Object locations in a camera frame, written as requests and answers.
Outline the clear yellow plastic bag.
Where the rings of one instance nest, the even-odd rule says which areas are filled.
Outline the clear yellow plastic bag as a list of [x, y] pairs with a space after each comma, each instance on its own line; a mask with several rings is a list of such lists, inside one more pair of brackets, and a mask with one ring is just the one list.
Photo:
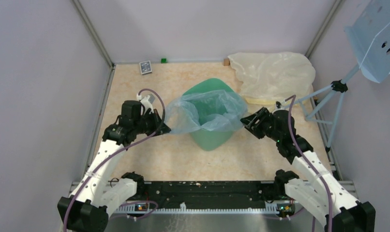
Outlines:
[[250, 104], [301, 98], [313, 91], [315, 68], [303, 54], [239, 52], [227, 58], [241, 82], [239, 94]]

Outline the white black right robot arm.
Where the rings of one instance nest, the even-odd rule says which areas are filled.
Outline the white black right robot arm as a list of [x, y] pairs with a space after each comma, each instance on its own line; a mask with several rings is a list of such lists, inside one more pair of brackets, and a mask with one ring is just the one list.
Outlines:
[[376, 210], [349, 193], [320, 161], [313, 147], [296, 133], [295, 121], [285, 109], [269, 112], [262, 107], [240, 119], [258, 139], [272, 139], [282, 157], [297, 169], [308, 185], [293, 171], [278, 170], [273, 192], [279, 199], [298, 201], [326, 232], [372, 232]]

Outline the blue plastic trash bag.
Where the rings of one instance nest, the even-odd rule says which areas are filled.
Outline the blue plastic trash bag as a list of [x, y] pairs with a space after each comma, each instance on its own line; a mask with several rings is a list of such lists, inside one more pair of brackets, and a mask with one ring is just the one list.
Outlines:
[[227, 132], [242, 127], [240, 119], [247, 103], [236, 92], [214, 90], [183, 95], [171, 101], [165, 110], [165, 123], [172, 134], [198, 130]]

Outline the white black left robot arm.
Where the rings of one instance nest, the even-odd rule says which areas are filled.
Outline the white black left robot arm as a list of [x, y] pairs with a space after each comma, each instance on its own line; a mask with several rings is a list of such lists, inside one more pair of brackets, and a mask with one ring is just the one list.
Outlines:
[[[109, 190], [105, 190], [109, 177], [126, 151], [153, 136], [170, 132], [150, 96], [135, 101], [125, 101], [115, 123], [109, 125], [95, 158], [81, 182], [68, 197], [61, 197], [58, 211], [63, 231], [103, 232], [109, 218], [128, 198], [141, 199], [144, 185], [132, 178], [122, 177]], [[136, 141], [138, 135], [146, 138]]]

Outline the green plastic trash bin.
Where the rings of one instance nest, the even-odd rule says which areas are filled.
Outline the green plastic trash bin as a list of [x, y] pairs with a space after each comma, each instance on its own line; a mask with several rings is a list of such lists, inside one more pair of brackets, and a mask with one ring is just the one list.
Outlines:
[[241, 127], [239, 119], [246, 110], [243, 99], [218, 78], [193, 86], [180, 103], [190, 120], [184, 131], [205, 151], [223, 145]]

